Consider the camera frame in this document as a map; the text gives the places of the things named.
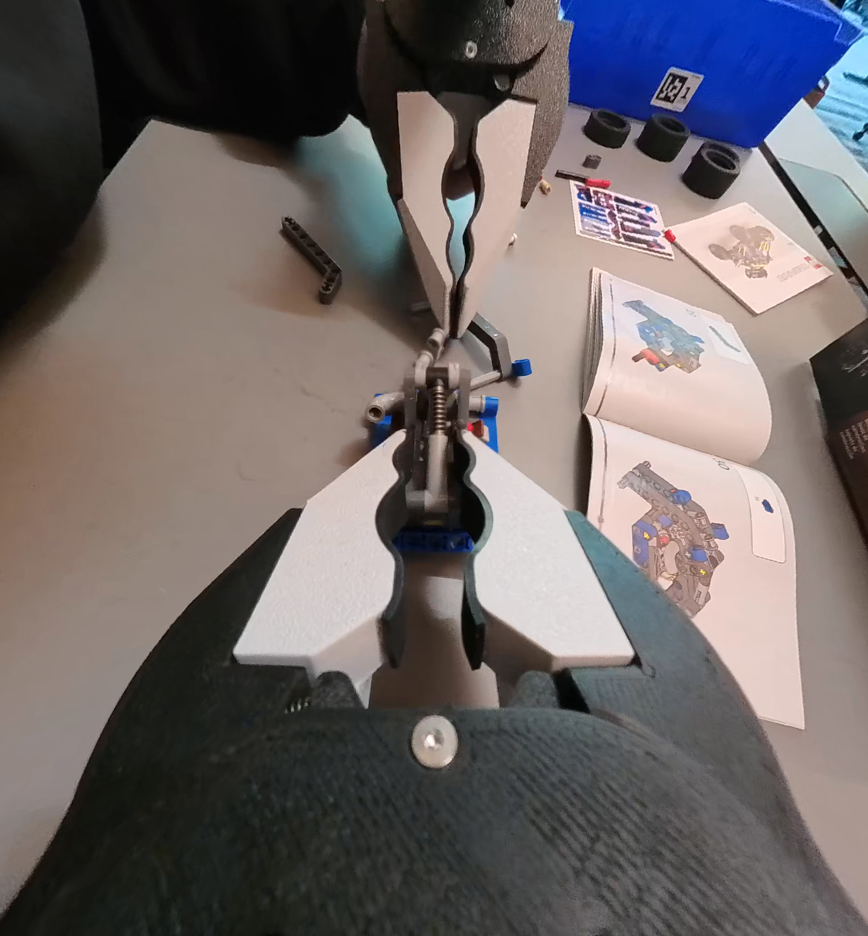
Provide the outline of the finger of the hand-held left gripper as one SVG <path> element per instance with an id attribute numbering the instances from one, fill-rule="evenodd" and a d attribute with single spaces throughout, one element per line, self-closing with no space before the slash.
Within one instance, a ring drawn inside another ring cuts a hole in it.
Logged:
<path id="1" fill-rule="evenodd" d="M 521 210 L 535 106 L 513 98 L 476 123 L 468 160 L 475 180 L 472 218 L 465 230 L 466 261 L 455 292 L 454 336 L 479 313 Z"/>
<path id="2" fill-rule="evenodd" d="M 395 201 L 428 303 L 448 335 L 462 335 L 461 300 L 449 248 L 453 219 L 445 179 L 462 136 L 466 94 L 402 91 L 396 96 L 401 194 Z"/>

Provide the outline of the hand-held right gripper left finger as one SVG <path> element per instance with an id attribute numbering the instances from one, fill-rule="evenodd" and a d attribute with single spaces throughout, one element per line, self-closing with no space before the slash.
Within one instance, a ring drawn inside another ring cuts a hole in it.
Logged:
<path id="1" fill-rule="evenodd" d="M 376 670 L 395 559 L 376 514 L 396 484 L 398 430 L 309 498 L 234 647 L 242 664 Z"/>

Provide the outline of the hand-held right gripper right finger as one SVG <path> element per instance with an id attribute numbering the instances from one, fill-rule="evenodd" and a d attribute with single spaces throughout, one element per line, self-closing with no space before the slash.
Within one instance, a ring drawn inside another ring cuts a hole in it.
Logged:
<path id="1" fill-rule="evenodd" d="M 592 567 L 574 515 L 464 431 L 464 494 L 483 530 L 464 570 L 462 639 L 471 668 L 559 672 L 624 666 L 635 651 Z"/>

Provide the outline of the lego chassis assembly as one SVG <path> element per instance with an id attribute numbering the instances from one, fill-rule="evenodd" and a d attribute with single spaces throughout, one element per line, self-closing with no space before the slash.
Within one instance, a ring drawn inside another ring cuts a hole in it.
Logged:
<path id="1" fill-rule="evenodd" d="M 487 445 L 496 446 L 498 398 L 483 389 L 514 375 L 510 362 L 473 377 L 425 351 L 400 390 L 377 393 L 367 404 L 374 446 L 396 429 L 405 432 L 395 448 L 397 482 L 381 507 L 381 533 L 396 554 L 474 552 L 486 509 L 465 480 L 473 456 L 464 448 L 464 433 L 484 429 Z"/>

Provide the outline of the person's left forearm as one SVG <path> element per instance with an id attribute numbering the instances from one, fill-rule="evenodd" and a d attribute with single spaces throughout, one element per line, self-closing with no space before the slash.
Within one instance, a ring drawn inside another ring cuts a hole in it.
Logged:
<path id="1" fill-rule="evenodd" d="M 288 143 L 361 111 L 357 1 L 84 1 L 105 119 Z"/>

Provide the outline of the black lego tire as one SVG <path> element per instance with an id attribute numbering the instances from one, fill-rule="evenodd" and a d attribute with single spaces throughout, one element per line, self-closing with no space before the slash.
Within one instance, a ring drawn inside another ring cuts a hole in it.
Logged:
<path id="1" fill-rule="evenodd" d="M 742 168 L 739 153 L 725 144 L 706 140 L 681 176 L 686 188 L 710 200 L 721 198 L 737 180 Z"/>
<path id="2" fill-rule="evenodd" d="M 606 109 L 590 111 L 582 128 L 590 141 L 607 149 L 622 148 L 631 133 L 631 122 L 624 116 Z"/>
<path id="3" fill-rule="evenodd" d="M 671 114 L 654 113 L 643 126 L 635 145 L 644 156 L 671 163 L 690 138 L 690 129 Z"/>

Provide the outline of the dark grey angled lego beam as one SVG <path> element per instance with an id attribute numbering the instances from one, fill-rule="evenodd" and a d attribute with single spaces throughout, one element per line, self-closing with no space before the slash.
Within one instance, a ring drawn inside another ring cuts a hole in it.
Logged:
<path id="1" fill-rule="evenodd" d="M 285 240 L 311 264 L 321 278 L 319 301 L 331 304 L 342 286 L 342 269 L 311 235 L 291 216 L 281 219 L 281 234 Z"/>

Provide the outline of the sticker sheet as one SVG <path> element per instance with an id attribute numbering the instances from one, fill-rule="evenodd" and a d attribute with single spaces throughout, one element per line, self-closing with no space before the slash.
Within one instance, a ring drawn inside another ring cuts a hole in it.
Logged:
<path id="1" fill-rule="evenodd" d="M 673 260 L 666 225 L 657 205 L 608 188 L 570 181 L 572 217 L 578 237 Z"/>

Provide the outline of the blue storage bin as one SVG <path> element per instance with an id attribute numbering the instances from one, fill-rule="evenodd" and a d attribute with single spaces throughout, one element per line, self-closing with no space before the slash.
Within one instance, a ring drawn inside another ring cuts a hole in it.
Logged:
<path id="1" fill-rule="evenodd" d="M 820 1 L 572 1 L 570 101 L 754 148 L 862 29 Z"/>

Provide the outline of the small closed instruction booklet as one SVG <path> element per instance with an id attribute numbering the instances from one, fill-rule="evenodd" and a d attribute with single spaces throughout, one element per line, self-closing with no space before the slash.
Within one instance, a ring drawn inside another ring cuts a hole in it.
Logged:
<path id="1" fill-rule="evenodd" d="M 674 237 L 674 246 L 755 315 L 831 276 L 824 263 L 747 203 L 667 231 Z"/>

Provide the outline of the person's black top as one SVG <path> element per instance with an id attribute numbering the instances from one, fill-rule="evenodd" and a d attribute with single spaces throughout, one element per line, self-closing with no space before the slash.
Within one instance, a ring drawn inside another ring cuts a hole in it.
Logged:
<path id="1" fill-rule="evenodd" d="M 76 237 L 102 177 L 80 4 L 0 1 L 0 332 Z"/>

